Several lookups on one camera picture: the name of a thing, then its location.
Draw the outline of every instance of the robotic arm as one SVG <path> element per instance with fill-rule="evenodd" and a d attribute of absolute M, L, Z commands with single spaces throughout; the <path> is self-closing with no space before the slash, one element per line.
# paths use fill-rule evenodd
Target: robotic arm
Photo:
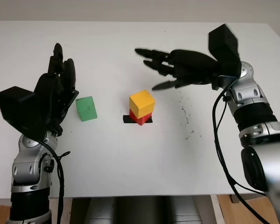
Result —
<path fill-rule="evenodd" d="M 211 84 L 226 93 L 230 111 L 238 124 L 241 153 L 247 182 L 255 189 L 265 192 L 280 222 L 280 122 L 261 89 L 253 79 L 253 67 L 241 62 L 238 41 L 224 24 L 209 33 L 209 51 L 217 59 L 195 51 L 173 50 L 170 54 L 148 49 L 135 49 L 148 58 L 144 64 L 160 75 L 176 78 L 156 85 L 153 90 L 179 88 L 189 84 Z M 217 125 L 214 124 L 215 143 L 218 152 Z M 222 154 L 218 154 L 222 164 Z M 231 188 L 235 181 L 224 170 Z M 241 199 L 243 204 L 263 223 L 268 223 Z"/>
<path fill-rule="evenodd" d="M 60 123 L 78 95 L 72 59 L 63 62 L 59 43 L 34 92 L 12 87 L 0 92 L 3 118 L 23 135 L 19 139 L 19 153 L 12 169 L 10 218 L 7 224 L 51 224 L 49 190 L 55 161 L 60 181 L 58 217 L 63 211 L 64 177 L 60 163 L 64 153 L 57 156 L 57 136 L 62 134 Z"/>

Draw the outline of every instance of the table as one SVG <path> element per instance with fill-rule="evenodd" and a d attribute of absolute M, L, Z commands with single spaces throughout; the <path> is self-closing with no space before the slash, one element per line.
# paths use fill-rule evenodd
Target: table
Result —
<path fill-rule="evenodd" d="M 73 58 L 78 98 L 93 96 L 98 118 L 81 122 L 75 103 L 62 123 L 58 155 L 65 197 L 229 194 L 215 151 L 211 110 L 219 94 L 210 85 L 152 92 L 164 78 L 145 67 L 134 48 L 208 52 L 208 33 L 220 23 L 0 21 L 0 91 L 33 90 L 48 69 L 56 42 Z M 241 59 L 254 67 L 280 121 L 280 38 L 266 24 L 230 23 Z M 124 124 L 129 96 L 148 90 L 153 123 Z M 20 133 L 0 113 L 0 198 L 10 197 L 11 167 Z M 219 130 L 233 177 L 247 186 L 237 125 L 227 111 Z M 51 197 L 58 196 L 56 170 Z"/>

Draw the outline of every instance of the yellow block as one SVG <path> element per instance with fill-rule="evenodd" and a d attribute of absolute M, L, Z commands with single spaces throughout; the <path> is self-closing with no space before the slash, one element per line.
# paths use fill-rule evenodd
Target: yellow block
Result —
<path fill-rule="evenodd" d="M 138 119 L 152 113 L 154 104 L 154 98 L 147 90 L 130 96 L 130 109 Z"/>

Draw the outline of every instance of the stacked blocks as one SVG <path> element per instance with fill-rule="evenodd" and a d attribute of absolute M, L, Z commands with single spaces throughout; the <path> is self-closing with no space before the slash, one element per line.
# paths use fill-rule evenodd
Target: stacked blocks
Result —
<path fill-rule="evenodd" d="M 147 90 L 130 96 L 130 118 L 137 124 L 143 125 L 152 115 L 154 98 Z"/>

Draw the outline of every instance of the white tabletop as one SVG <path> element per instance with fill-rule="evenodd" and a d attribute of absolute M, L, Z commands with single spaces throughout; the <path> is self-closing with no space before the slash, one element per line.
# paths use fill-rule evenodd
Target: white tabletop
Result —
<path fill-rule="evenodd" d="M 199 195 L 231 193 L 215 151 L 211 110 L 219 94 L 210 85 L 152 92 L 168 77 L 147 68 L 134 48 L 208 52 L 208 33 L 220 23 L 0 22 L 0 91 L 33 90 L 59 42 L 76 66 L 78 98 L 93 96 L 98 118 L 81 122 L 75 103 L 62 123 L 57 154 L 65 197 Z M 280 38 L 266 24 L 229 24 L 241 59 L 280 120 Z M 124 124 L 129 96 L 148 90 L 156 104 L 153 123 Z M 0 113 L 0 198 L 10 197 L 11 167 L 20 133 Z M 219 138 L 236 180 L 247 186 L 237 125 L 229 110 Z M 58 196 L 53 174 L 51 196 Z"/>

